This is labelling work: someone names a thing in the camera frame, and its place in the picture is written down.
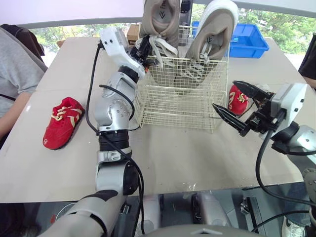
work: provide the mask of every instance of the wire basket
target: wire basket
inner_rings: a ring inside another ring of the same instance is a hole
[[[181,57],[194,39],[192,29],[179,29]],[[221,61],[211,60],[208,64],[162,57],[163,68],[151,66],[145,79],[138,83],[134,103],[140,125],[195,128],[212,133],[221,120],[212,103],[226,105],[228,55],[227,52]]]

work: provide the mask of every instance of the blue plastic bin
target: blue plastic bin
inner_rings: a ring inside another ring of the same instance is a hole
[[[198,27],[199,21],[193,21],[191,25],[193,27]],[[197,28],[192,29],[192,35],[193,35],[193,38],[196,37],[196,35],[197,35]]]
[[[237,24],[230,45],[233,58],[260,58],[269,50],[258,27],[253,24]]]

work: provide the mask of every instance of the white table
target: white table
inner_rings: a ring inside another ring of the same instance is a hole
[[[272,39],[260,59],[231,58],[233,80],[282,84],[304,82]],[[0,202],[78,200],[95,191],[98,139],[83,119],[68,145],[51,151],[42,145],[52,107],[66,96],[85,106],[97,38],[67,39],[32,95],[0,152]],[[117,67],[99,55],[91,98],[101,94]],[[309,88],[299,124],[316,128],[316,96]],[[130,132],[133,158],[145,178],[145,194],[257,186],[255,160],[262,140],[249,132],[242,138],[226,123],[209,134],[201,130],[145,125]],[[265,184],[301,181],[299,170],[282,154],[267,148],[262,163]]]

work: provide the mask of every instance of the red baby shoe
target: red baby shoe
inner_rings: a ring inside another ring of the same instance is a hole
[[[229,91],[228,109],[235,115],[241,115],[248,106],[248,96],[243,94],[237,86],[233,85]]]
[[[63,99],[59,106],[53,108],[43,145],[51,150],[64,147],[83,115],[84,109],[77,100],[71,97]]]

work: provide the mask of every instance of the shoelace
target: shoelace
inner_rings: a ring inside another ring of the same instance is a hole
[[[292,225],[291,226],[291,237],[302,237],[304,236],[304,228]]]
[[[51,117],[56,121],[60,121],[63,118],[63,114],[66,113],[64,109],[67,109],[67,107],[63,106],[61,109],[57,110],[58,113],[56,115],[52,114]]]
[[[210,62],[209,59],[209,53],[212,49],[212,43],[211,40],[208,40],[204,43],[201,53],[199,54],[199,58],[201,60],[204,60],[204,66],[201,65],[201,63],[197,61],[191,61],[188,67],[184,70],[184,72],[181,72],[180,75],[182,77],[188,77],[193,80],[195,80],[198,83],[202,82],[202,76],[205,70],[205,66],[207,66]]]
[[[137,49],[139,49],[142,41],[143,41],[143,38],[140,38],[136,41],[135,47]],[[161,55],[166,56],[166,57],[177,57],[178,55],[178,50],[174,48],[173,46],[171,46],[170,44],[168,44],[163,38],[161,38],[161,36],[150,35],[149,43],[152,46],[154,55],[157,57],[159,65],[162,68],[163,68],[163,61],[162,61]],[[175,66],[168,60],[165,60],[165,63],[168,64],[169,66]]]

